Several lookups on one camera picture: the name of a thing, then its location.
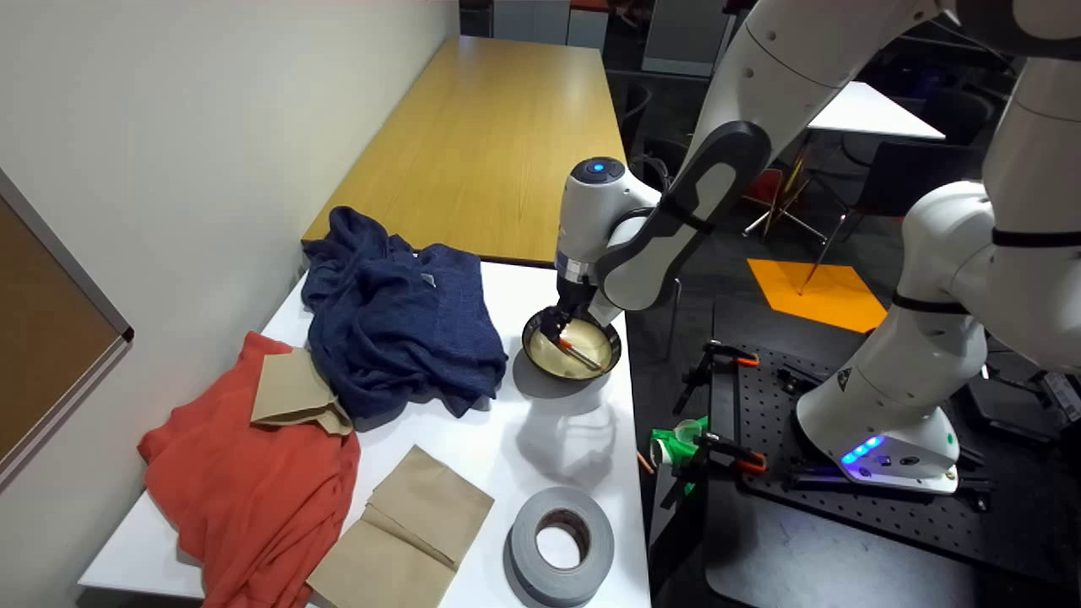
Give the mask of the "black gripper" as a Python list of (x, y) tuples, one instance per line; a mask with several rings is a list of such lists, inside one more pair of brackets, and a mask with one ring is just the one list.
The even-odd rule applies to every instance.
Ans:
[(560, 279), (556, 284), (556, 322), (553, 322), (553, 333), (564, 333), (564, 326), (570, 322), (591, 322), (587, 304), (591, 304), (594, 291), (587, 284), (570, 284)]

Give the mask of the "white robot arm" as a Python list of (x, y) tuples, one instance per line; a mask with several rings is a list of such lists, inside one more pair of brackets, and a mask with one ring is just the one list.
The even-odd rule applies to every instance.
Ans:
[(556, 337), (570, 322), (607, 326), (663, 304), (721, 204), (741, 200), (881, 48), (948, 4), (757, 0), (716, 59), (668, 184), (651, 189), (613, 156), (566, 173), (556, 304), (540, 333)]

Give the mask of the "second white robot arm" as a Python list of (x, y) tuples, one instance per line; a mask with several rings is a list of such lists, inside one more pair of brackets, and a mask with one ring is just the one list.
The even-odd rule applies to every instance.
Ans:
[(805, 56), (840, 89), (940, 14), (1020, 74), (980, 173), (909, 204), (888, 317), (795, 406), (840, 477), (917, 492), (960, 489), (962, 439), (944, 402), (992, 340), (1048, 371), (1081, 366), (1081, 0), (826, 0), (805, 24)]

